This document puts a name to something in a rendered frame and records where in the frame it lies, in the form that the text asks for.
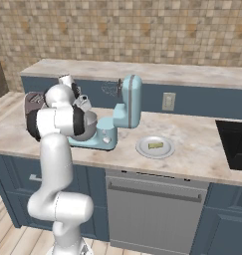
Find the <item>blue drawer front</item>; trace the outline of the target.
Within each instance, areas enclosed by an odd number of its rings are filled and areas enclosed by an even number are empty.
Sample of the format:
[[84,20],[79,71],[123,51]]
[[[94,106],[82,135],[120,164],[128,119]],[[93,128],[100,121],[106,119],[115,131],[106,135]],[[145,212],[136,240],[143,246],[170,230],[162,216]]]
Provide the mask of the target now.
[[211,208],[242,212],[242,186],[211,183],[205,205]]

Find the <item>light blue stand mixer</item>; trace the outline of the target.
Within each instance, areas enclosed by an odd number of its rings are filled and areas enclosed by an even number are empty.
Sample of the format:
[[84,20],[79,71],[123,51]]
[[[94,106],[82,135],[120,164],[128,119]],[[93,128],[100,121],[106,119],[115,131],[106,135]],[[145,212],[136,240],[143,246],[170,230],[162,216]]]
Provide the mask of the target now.
[[[122,81],[122,103],[116,104],[111,117],[98,120],[95,134],[88,140],[77,141],[69,137],[71,146],[112,150],[118,143],[118,128],[136,128],[139,125],[141,113],[141,78],[128,75]],[[109,144],[103,138],[112,139]]]

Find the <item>grey dishwasher door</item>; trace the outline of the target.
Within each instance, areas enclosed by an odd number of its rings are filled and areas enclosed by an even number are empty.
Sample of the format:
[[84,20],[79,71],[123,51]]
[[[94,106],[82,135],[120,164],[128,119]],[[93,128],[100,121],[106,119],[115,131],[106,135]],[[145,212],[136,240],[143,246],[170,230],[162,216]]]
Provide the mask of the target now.
[[[202,191],[192,202],[108,190],[110,182],[170,184]],[[206,197],[206,182],[124,170],[106,171],[110,241],[113,246],[152,255],[189,255]]]

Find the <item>dark brown toaster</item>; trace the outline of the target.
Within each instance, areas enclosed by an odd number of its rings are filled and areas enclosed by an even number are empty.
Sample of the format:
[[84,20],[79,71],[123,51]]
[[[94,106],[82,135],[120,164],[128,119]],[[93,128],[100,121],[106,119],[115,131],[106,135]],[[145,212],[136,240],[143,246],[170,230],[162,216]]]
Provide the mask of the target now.
[[29,92],[24,99],[24,114],[46,107],[43,92]]

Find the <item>silver mixer bowl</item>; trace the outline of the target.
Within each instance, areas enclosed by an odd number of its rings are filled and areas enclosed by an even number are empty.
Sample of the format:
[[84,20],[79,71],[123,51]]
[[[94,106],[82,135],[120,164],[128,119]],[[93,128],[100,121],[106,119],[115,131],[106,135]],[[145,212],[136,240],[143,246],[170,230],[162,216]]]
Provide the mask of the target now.
[[90,139],[97,130],[98,116],[92,111],[85,112],[85,132],[80,135],[72,135],[72,138],[77,141],[85,141]]

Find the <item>black sink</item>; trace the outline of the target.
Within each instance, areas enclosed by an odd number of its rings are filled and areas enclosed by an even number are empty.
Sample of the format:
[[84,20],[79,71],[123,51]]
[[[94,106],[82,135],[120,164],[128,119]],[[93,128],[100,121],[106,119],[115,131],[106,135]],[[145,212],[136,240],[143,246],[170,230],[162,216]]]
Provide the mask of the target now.
[[230,169],[242,170],[242,123],[215,121]]

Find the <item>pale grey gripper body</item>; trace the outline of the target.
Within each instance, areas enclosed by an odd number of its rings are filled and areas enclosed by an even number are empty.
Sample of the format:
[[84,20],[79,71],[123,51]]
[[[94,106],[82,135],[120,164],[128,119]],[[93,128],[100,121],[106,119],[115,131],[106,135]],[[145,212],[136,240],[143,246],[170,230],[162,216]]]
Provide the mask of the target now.
[[75,99],[74,104],[81,108],[84,112],[89,111],[92,108],[91,102],[87,95],[78,96]]

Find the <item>blue cupboard door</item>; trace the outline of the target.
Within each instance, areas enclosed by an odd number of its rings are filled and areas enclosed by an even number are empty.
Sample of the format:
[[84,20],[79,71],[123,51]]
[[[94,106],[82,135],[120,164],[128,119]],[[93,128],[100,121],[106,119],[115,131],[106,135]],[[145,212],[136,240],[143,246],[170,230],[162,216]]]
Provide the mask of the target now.
[[204,207],[190,255],[242,255],[242,213]]
[[74,191],[88,195],[94,203],[94,213],[81,225],[84,237],[109,241],[109,216],[105,170],[100,167],[74,166]]
[[42,178],[38,159],[0,154],[0,195],[14,226],[51,230],[52,221],[38,220],[28,214],[28,200],[41,185],[30,180],[30,174]]

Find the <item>grey round plate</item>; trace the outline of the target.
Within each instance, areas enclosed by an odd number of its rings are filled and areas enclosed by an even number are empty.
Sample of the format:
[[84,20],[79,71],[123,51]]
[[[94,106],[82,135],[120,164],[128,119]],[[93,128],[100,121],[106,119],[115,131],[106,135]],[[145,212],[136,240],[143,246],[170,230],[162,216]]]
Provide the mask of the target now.
[[[150,142],[163,142],[163,147],[149,149],[148,144]],[[169,157],[175,151],[173,141],[161,135],[147,135],[140,138],[135,145],[135,149],[141,155],[153,159]]]

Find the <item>beige wall socket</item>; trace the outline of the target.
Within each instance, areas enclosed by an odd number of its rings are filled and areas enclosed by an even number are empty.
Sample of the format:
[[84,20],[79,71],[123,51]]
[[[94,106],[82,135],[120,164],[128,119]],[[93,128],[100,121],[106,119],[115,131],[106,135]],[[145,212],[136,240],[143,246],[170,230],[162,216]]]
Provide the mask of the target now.
[[164,93],[162,99],[162,109],[164,111],[173,111],[175,104],[175,93]]

